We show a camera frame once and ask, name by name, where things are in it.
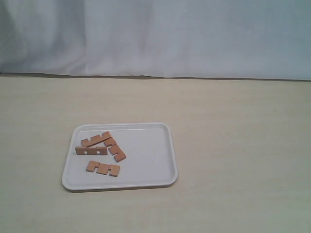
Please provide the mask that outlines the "white backdrop cloth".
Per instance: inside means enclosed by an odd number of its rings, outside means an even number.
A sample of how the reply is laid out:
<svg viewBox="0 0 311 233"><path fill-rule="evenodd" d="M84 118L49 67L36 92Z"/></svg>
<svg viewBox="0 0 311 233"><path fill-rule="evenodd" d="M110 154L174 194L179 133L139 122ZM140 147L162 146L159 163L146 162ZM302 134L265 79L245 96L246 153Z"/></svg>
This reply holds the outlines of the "white backdrop cloth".
<svg viewBox="0 0 311 233"><path fill-rule="evenodd" d="M3 0L1 73L311 78L308 0Z"/></svg>

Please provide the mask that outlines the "white plastic tray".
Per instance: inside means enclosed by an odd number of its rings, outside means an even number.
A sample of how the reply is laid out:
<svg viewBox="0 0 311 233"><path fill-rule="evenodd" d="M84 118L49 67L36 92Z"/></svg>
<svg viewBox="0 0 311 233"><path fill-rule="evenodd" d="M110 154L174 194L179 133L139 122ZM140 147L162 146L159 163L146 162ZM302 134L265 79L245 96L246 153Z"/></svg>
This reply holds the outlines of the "white plastic tray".
<svg viewBox="0 0 311 233"><path fill-rule="evenodd" d="M81 140L109 132L126 158L119 163L108 155L77 155ZM86 170L89 161L120 166L117 177ZM170 128L160 122L89 124L77 127L71 137L62 175L69 191L166 187L178 177Z"/></svg>

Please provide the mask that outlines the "notched wooden piece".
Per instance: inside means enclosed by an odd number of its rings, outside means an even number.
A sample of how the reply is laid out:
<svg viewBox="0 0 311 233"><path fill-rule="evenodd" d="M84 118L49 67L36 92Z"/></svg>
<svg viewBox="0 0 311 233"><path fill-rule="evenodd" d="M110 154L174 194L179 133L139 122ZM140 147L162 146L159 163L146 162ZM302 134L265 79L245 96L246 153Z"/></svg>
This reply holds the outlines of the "notched wooden piece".
<svg viewBox="0 0 311 233"><path fill-rule="evenodd" d="M91 137L90 139L86 138L81 140L82 147L92 147L94 145L97 145L101 142L104 142L105 140L110 139L112 136L109 132L104 132L102 134L96 135Z"/></svg>
<svg viewBox="0 0 311 233"><path fill-rule="evenodd" d="M75 147L77 155L108 155L107 147Z"/></svg>
<svg viewBox="0 0 311 233"><path fill-rule="evenodd" d="M104 141L106 147L108 147L109 152L113 155L115 161L118 163L127 158L125 153L118 146L116 141L111 137Z"/></svg>
<svg viewBox="0 0 311 233"><path fill-rule="evenodd" d="M117 177L120 172L121 167L118 165L108 165L103 164L96 161L89 161L86 171L87 172L94 172L96 170L96 173L107 175L109 174L112 177Z"/></svg>

